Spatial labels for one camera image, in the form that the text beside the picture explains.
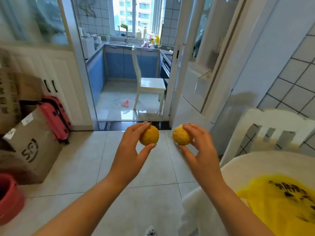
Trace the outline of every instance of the hand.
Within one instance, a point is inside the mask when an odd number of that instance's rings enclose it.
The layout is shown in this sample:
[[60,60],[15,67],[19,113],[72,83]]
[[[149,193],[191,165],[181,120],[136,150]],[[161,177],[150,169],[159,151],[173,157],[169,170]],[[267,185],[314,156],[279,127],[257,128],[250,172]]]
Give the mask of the hand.
[[198,154],[195,157],[186,146],[178,147],[186,158],[193,176],[207,193],[208,190],[224,183],[217,151],[207,130],[191,123],[183,124],[183,129],[194,137],[195,141],[191,144],[197,148]]
[[149,153],[156,144],[149,144],[140,153],[136,151],[136,145],[140,135],[150,128],[151,123],[144,122],[128,127],[118,146],[113,164],[107,175],[111,180],[123,189],[139,174]]

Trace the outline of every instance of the chair backrest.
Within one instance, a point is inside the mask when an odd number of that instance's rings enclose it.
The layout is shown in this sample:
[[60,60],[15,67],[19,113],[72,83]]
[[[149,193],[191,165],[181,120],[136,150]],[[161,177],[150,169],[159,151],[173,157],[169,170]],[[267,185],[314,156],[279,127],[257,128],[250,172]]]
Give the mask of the chair backrest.
[[140,86],[140,84],[141,84],[141,70],[140,70],[140,67],[138,64],[137,50],[136,50],[135,46],[132,46],[131,54],[132,54],[132,62],[134,63],[134,68],[135,68],[135,72],[136,72],[136,76],[137,76],[138,86]]
[[[253,140],[252,151],[274,150],[283,131],[290,131],[295,132],[295,136],[286,146],[283,146],[283,150],[297,152],[300,145],[315,128],[314,120],[304,119],[289,111],[278,109],[265,111],[260,111],[257,108],[249,109],[241,117],[234,130],[229,145],[220,162],[221,167],[235,157],[243,138],[252,124],[261,126]],[[265,142],[264,138],[270,128],[274,128],[275,131],[270,136],[269,140]]]

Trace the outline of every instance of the white label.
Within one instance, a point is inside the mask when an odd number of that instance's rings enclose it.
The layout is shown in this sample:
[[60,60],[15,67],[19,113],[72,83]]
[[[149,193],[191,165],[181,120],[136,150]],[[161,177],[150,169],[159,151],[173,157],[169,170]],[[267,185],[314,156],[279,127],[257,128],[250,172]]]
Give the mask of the white label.
[[34,120],[33,114],[30,113],[30,114],[27,115],[21,122],[22,122],[22,125],[25,126],[26,124],[32,122],[33,120]]
[[4,135],[4,138],[11,140],[15,131],[16,131],[16,129],[12,128],[10,131],[7,132],[7,134]]

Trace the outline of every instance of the kitchen countertop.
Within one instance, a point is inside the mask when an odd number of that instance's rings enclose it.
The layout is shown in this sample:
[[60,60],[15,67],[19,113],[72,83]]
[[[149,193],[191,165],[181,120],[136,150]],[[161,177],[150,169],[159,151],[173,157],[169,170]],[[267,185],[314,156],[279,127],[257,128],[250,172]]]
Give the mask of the kitchen countertop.
[[[95,54],[90,59],[85,60],[86,65],[91,63],[91,61],[95,58],[95,56],[97,56],[97,54],[103,50],[105,45],[112,46],[112,47],[118,47],[118,48],[122,48],[122,49],[127,49],[127,50],[132,49],[132,44],[129,44],[128,46],[126,46],[124,44],[120,45],[119,43],[111,43],[110,41],[102,41],[102,43],[96,48]],[[139,46],[136,46],[136,49],[147,50],[147,51],[151,51],[151,52],[158,52],[159,51],[161,54],[163,54],[167,58],[167,60],[170,61],[170,63],[169,63],[170,65],[172,63],[172,60],[170,60],[170,58],[167,57],[167,55],[172,55],[172,54],[170,54],[170,52],[168,50],[155,49],[155,48],[142,48]]]

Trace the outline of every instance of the pink suitcase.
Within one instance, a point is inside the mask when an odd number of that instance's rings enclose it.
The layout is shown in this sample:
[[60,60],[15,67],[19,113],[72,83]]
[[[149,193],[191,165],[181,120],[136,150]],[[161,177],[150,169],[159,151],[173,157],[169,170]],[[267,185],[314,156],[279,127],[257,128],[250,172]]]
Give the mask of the pink suitcase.
[[68,144],[71,123],[59,99],[53,96],[44,96],[42,101],[39,102],[39,107],[47,118],[48,124],[56,138],[60,142]]

